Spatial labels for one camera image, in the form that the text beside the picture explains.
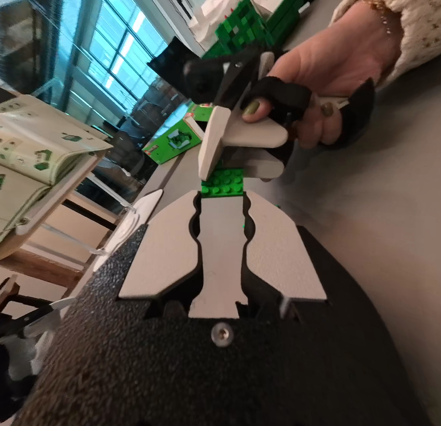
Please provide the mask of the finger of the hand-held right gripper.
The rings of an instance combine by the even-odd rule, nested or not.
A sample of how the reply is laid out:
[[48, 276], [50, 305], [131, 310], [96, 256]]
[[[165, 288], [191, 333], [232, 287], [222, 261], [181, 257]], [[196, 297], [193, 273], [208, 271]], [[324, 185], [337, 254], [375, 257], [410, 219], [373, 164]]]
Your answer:
[[285, 166], [267, 150], [239, 150], [238, 165], [246, 179], [272, 180], [280, 177]]
[[212, 110], [198, 154], [198, 176], [202, 181], [208, 180], [218, 163], [223, 149], [222, 138], [230, 116], [231, 110], [228, 108], [215, 106]]

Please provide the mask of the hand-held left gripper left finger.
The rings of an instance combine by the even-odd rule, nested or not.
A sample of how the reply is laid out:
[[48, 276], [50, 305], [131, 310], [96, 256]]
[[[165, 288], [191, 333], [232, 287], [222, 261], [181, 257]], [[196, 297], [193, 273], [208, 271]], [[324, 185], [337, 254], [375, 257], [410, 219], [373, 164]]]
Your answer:
[[163, 208], [147, 224], [129, 267], [120, 300], [146, 300], [147, 318], [189, 316], [203, 288], [200, 233], [201, 193], [191, 190]]

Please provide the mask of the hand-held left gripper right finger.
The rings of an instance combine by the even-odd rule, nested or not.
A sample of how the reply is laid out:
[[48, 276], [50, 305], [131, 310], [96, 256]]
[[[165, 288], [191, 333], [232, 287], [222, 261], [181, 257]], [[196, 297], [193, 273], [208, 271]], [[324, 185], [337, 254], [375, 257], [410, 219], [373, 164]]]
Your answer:
[[247, 315], [289, 318], [295, 302], [326, 302], [295, 222], [250, 190], [243, 197], [243, 215], [241, 288], [247, 297]]

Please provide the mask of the bright green square lego plate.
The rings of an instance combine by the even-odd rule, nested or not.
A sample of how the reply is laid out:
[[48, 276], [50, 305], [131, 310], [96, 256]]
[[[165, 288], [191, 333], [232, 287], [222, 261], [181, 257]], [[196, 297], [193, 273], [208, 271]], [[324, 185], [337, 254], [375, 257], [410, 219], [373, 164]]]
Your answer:
[[242, 197], [243, 180], [241, 168], [215, 168], [207, 181], [201, 181], [201, 197]]

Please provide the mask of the person's right forearm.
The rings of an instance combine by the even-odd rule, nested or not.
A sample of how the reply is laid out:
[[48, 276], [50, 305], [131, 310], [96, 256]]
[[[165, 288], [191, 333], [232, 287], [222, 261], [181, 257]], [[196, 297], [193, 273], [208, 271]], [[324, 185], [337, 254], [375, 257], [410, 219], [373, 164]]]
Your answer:
[[[334, 10], [329, 25], [341, 19], [358, 1], [361, 0], [342, 0]], [[393, 69], [380, 79], [380, 87], [384, 87], [406, 72], [440, 56], [441, 0], [374, 1], [400, 15], [400, 24], [404, 32], [399, 58]]]

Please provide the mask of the green lego set box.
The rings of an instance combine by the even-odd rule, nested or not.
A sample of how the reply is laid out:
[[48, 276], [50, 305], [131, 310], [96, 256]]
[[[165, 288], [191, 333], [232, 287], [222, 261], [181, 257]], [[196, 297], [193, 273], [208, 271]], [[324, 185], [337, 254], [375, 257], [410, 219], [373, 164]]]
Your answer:
[[211, 103], [181, 104], [143, 147], [143, 153], [161, 165], [200, 145], [212, 110]]

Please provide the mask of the tall green lego creeper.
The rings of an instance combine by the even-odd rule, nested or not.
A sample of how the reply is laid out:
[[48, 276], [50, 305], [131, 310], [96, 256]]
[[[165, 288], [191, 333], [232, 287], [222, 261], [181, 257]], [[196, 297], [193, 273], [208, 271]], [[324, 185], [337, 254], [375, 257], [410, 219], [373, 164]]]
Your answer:
[[252, 0], [240, 0], [231, 14], [215, 31], [217, 41], [206, 57], [218, 58], [243, 50], [246, 45], [257, 43], [273, 48], [275, 40]]

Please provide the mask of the lego instruction booklet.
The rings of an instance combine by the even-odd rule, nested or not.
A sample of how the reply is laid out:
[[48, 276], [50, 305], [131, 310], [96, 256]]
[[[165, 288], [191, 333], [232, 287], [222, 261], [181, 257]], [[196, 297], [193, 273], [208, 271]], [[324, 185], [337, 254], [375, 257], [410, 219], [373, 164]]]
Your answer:
[[1, 90], [0, 240], [84, 156], [112, 145], [51, 105]]

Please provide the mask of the person's right hand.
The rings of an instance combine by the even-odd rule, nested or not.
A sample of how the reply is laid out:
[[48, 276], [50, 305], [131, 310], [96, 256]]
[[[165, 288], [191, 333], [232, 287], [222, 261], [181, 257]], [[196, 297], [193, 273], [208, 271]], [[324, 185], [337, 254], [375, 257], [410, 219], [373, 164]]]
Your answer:
[[374, 84], [392, 70], [404, 32], [400, 15], [374, 0], [354, 4], [337, 22], [282, 55], [268, 72], [285, 83], [308, 87], [304, 116], [288, 128], [304, 149], [330, 145], [341, 134], [340, 111], [321, 98], [350, 97], [366, 80]]

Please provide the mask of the black office chair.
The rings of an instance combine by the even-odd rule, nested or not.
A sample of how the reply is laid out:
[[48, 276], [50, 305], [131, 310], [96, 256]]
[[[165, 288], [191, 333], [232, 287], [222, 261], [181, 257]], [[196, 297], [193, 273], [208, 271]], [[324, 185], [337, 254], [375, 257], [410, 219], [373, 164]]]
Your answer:
[[178, 37], [173, 37], [168, 46], [147, 66], [189, 99], [190, 92], [184, 78], [184, 65], [192, 60], [200, 60], [200, 57], [182, 43]]

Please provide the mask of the white paper bag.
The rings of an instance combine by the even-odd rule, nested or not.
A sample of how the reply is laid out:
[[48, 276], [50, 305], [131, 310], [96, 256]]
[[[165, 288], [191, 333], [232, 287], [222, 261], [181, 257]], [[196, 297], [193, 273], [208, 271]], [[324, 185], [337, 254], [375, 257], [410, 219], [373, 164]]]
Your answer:
[[[242, 0], [206, 0], [195, 10], [189, 28], [196, 42], [207, 52], [218, 40], [216, 29], [237, 8]], [[257, 14], [266, 20], [273, 15], [283, 0], [250, 0]]]

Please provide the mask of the large paned window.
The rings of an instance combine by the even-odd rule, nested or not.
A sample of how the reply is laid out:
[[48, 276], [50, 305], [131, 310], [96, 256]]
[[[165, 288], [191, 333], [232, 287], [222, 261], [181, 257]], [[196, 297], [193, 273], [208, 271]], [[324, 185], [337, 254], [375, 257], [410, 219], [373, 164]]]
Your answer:
[[1, 79], [58, 104], [91, 85], [129, 110], [167, 46], [147, 12], [135, 0], [1, 0]]

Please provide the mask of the green plastic bin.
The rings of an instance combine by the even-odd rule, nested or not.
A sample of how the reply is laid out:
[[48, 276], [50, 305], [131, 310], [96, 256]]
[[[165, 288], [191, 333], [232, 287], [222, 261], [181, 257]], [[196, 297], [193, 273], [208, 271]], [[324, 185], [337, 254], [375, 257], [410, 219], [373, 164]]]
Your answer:
[[[275, 40], [274, 47], [268, 48], [258, 45], [257, 43], [254, 44], [265, 47], [268, 50], [282, 47], [300, 19], [299, 9], [303, 6], [303, 4], [304, 0], [283, 0], [273, 15], [268, 17], [266, 20], [263, 19]], [[214, 59], [210, 56], [206, 57], [207, 52], [202, 56], [202, 59]]]

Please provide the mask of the white book stand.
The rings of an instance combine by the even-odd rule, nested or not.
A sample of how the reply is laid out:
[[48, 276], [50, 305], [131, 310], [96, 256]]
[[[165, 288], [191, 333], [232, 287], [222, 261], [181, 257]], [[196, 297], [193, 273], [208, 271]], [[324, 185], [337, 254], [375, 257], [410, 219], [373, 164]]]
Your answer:
[[[128, 241], [141, 225], [148, 222], [164, 191], [157, 189], [144, 196], [139, 195], [135, 204], [128, 203], [92, 173], [98, 163], [99, 154], [84, 155], [68, 175], [53, 186], [42, 199], [36, 201], [20, 215], [18, 222], [14, 224], [1, 242], [0, 259], [2, 267], [15, 273], [25, 274], [67, 287], [70, 282], [79, 280], [79, 272], [57, 261], [52, 261], [46, 256], [36, 255], [22, 249], [22, 246], [27, 243], [37, 229], [45, 228], [60, 237], [81, 245], [92, 254], [94, 258], [92, 267], [95, 272]], [[113, 230], [112, 235], [100, 249], [90, 247], [46, 223], [46, 219], [59, 205], [68, 200], [68, 196], [84, 179], [91, 180], [101, 190], [116, 199], [125, 209], [125, 214], [120, 219], [116, 229]]]

